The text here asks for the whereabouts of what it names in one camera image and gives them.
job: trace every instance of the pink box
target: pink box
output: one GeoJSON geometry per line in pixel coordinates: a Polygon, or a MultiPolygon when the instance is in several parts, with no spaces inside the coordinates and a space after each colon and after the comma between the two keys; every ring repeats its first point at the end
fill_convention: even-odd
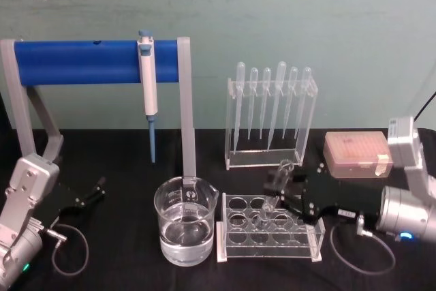
{"type": "Polygon", "coordinates": [[[337,179],[387,177],[392,168],[382,132],[327,132],[324,157],[337,179]]]}

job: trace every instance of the test tube rack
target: test tube rack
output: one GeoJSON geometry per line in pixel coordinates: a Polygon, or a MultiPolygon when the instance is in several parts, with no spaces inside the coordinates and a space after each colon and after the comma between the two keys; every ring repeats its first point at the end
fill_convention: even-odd
{"type": "Polygon", "coordinates": [[[222,222],[217,222],[217,258],[310,258],[320,261],[325,227],[322,219],[307,225],[286,209],[275,209],[268,223],[254,224],[265,196],[222,195],[222,222]]]}
{"type": "Polygon", "coordinates": [[[286,67],[286,63],[279,63],[274,80],[269,68],[261,80],[258,70],[252,68],[249,80],[245,80],[245,64],[239,63],[236,81],[228,79],[227,170],[278,166],[282,159],[302,164],[318,87],[309,67],[301,74],[296,67],[287,74],[286,67]]]}

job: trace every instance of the transfer pipette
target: transfer pipette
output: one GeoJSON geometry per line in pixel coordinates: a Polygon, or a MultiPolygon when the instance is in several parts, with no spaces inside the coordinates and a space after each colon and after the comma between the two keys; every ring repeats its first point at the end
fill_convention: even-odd
{"type": "Polygon", "coordinates": [[[236,152],[236,146],[239,139],[239,126],[240,126],[240,108],[243,105],[243,91],[245,82],[245,64],[240,61],[236,68],[236,117],[234,120],[234,148],[233,153],[236,152]]]}
{"type": "Polygon", "coordinates": [[[250,103],[248,107],[248,140],[250,140],[251,125],[253,124],[254,97],[258,85],[258,69],[253,67],[250,71],[250,103]]]}
{"type": "Polygon", "coordinates": [[[289,80],[287,81],[287,87],[289,89],[289,93],[286,99],[286,107],[285,107],[285,116],[283,118],[283,134],[281,136],[282,139],[285,138],[285,132],[287,127],[287,121],[289,120],[289,111],[291,110],[292,96],[294,94],[294,87],[298,76],[298,68],[291,67],[291,72],[289,74],[289,80]]]}
{"type": "Polygon", "coordinates": [[[300,90],[298,91],[299,96],[301,98],[300,98],[300,102],[298,103],[297,126],[295,128],[295,134],[294,134],[295,139],[297,139],[298,130],[300,129],[302,110],[305,107],[306,92],[307,92],[307,87],[309,86],[309,79],[311,78],[311,75],[312,75],[312,70],[310,69],[310,67],[306,67],[305,71],[302,74],[300,90]]]}
{"type": "Polygon", "coordinates": [[[267,67],[262,76],[262,103],[260,105],[260,137],[262,139],[262,129],[264,128],[266,100],[268,99],[268,89],[271,81],[271,69],[267,67]]]}
{"type": "Polygon", "coordinates": [[[277,66],[277,75],[275,78],[274,105],[272,107],[272,117],[271,117],[270,131],[268,134],[267,150],[270,150],[271,141],[273,140],[272,136],[274,135],[275,122],[277,120],[277,110],[279,109],[280,92],[283,86],[283,79],[285,78],[285,73],[286,73],[286,63],[284,61],[281,61],[277,66]]]}

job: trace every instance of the clear liquid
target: clear liquid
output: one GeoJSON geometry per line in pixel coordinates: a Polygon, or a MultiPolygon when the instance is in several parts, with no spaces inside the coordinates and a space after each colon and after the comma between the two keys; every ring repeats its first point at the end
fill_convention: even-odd
{"type": "Polygon", "coordinates": [[[178,203],[166,210],[172,221],[162,228],[161,249],[171,263],[193,266],[209,256],[213,246],[213,216],[198,221],[208,213],[206,207],[194,202],[178,203]]]}

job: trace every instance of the glass beaker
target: glass beaker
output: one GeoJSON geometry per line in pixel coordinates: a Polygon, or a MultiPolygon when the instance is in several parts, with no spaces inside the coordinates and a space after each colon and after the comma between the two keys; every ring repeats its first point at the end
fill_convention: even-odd
{"type": "Polygon", "coordinates": [[[193,266],[209,256],[218,195],[218,190],[198,177],[174,177],[157,189],[161,250],[171,263],[193,266]]]}

